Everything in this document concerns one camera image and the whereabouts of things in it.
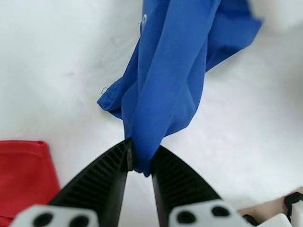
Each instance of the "red fabric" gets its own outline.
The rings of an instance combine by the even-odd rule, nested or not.
[[[47,204],[59,189],[44,141],[0,141],[0,227],[33,204]]]

